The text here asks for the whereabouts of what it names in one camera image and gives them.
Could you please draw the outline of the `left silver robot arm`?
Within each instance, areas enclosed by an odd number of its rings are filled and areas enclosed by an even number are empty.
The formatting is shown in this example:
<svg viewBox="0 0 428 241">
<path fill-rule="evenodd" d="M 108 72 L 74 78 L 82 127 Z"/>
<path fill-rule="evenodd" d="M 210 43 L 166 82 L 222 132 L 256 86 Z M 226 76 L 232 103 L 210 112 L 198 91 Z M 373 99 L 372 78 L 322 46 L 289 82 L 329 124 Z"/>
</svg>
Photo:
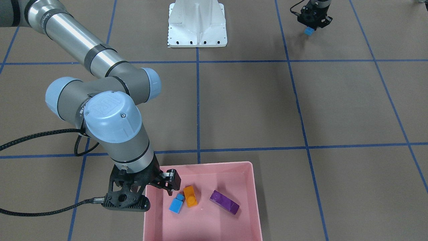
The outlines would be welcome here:
<svg viewBox="0 0 428 241">
<path fill-rule="evenodd" d="M 303 2 L 304 0 L 293 5 L 290 8 L 290 12 L 298 17 L 298 22 L 304 24 L 307 31 L 314 32 L 332 22 L 333 18 L 327 15 L 331 4 L 330 0 L 309 0 L 299 13 L 293 11 L 295 6 Z"/>
</svg>

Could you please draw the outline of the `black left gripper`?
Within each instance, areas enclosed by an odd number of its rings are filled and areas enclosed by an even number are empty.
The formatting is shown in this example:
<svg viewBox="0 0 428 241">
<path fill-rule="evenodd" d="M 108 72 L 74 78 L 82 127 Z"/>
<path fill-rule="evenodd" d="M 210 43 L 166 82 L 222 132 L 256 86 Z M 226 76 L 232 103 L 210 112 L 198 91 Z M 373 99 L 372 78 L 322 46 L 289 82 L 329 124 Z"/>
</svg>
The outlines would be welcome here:
<svg viewBox="0 0 428 241">
<path fill-rule="evenodd" d="M 300 10 L 293 11 L 293 8 L 305 2 L 304 0 L 296 3 L 290 8 L 290 12 L 298 17 L 298 22 L 309 26 L 315 30 L 328 26 L 333 18 L 328 16 L 327 12 L 331 5 L 330 0 L 309 0 Z"/>
</svg>

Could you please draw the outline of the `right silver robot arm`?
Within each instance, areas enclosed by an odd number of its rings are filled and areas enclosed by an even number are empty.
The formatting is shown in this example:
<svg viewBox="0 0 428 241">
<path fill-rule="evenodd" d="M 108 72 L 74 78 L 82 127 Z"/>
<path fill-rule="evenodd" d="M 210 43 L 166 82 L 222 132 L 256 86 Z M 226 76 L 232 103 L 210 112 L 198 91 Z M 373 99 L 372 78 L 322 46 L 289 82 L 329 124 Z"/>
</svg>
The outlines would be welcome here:
<svg viewBox="0 0 428 241">
<path fill-rule="evenodd" d="M 72 77 L 58 78 L 45 94 L 49 109 L 73 129 L 52 130 L 15 139 L 1 150 L 42 136 L 78 133 L 75 156 L 83 136 L 101 145 L 114 162 L 109 189 L 104 197 L 86 199 L 64 209 L 43 213 L 21 213 L 1 209 L 11 216 L 56 215 L 83 204 L 101 204 L 115 211 L 146 212 L 149 199 L 143 195 L 147 185 L 172 195 L 180 189 L 176 170 L 163 172 L 142 123 L 138 105 L 159 95 L 159 75 L 150 68 L 136 68 L 107 43 L 80 24 L 58 0 L 2 0 L 1 27 L 26 26 L 56 42 L 97 79 L 84 82 Z"/>
</svg>

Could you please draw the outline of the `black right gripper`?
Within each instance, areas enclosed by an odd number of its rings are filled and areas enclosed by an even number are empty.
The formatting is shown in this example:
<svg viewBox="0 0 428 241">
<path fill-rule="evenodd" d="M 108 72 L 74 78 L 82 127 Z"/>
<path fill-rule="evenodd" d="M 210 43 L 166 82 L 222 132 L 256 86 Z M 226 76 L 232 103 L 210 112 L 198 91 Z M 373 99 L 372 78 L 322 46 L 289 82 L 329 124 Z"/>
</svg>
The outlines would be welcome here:
<svg viewBox="0 0 428 241">
<path fill-rule="evenodd" d="M 173 191 L 181 188 L 181 177 L 176 169 L 162 172 L 156 157 L 137 173 L 128 173 L 113 166 L 102 207 L 112 211 L 146 212 L 151 207 L 149 199 L 143 194 L 147 185 L 165 189 L 172 196 Z"/>
</svg>

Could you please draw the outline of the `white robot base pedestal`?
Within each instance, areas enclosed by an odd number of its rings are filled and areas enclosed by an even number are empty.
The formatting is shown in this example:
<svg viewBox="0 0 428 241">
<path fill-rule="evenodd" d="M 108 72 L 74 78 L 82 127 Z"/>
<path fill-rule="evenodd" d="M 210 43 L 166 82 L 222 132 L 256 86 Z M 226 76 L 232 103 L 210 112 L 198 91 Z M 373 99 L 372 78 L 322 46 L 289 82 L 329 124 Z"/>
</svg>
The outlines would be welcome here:
<svg viewBox="0 0 428 241">
<path fill-rule="evenodd" d="M 169 5 L 168 24 L 170 48 L 227 46 L 225 9 L 217 0 L 176 0 Z"/>
</svg>

